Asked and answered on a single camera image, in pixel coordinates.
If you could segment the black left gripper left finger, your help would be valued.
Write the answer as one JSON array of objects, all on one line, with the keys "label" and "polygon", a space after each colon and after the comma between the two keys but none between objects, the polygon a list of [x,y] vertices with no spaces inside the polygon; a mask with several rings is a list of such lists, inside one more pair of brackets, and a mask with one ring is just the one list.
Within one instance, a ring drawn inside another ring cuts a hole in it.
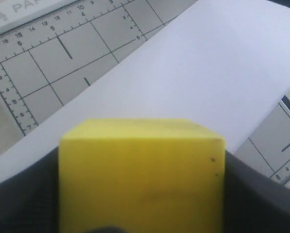
[{"label": "black left gripper left finger", "polygon": [[59,232],[58,148],[0,183],[0,233]]}]

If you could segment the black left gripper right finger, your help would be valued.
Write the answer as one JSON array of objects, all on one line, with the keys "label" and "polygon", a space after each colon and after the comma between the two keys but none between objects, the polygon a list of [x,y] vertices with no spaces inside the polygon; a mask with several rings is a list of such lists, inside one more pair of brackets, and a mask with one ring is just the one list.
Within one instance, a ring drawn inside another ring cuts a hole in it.
[{"label": "black left gripper right finger", "polygon": [[225,154],[224,233],[290,233],[290,189]]}]

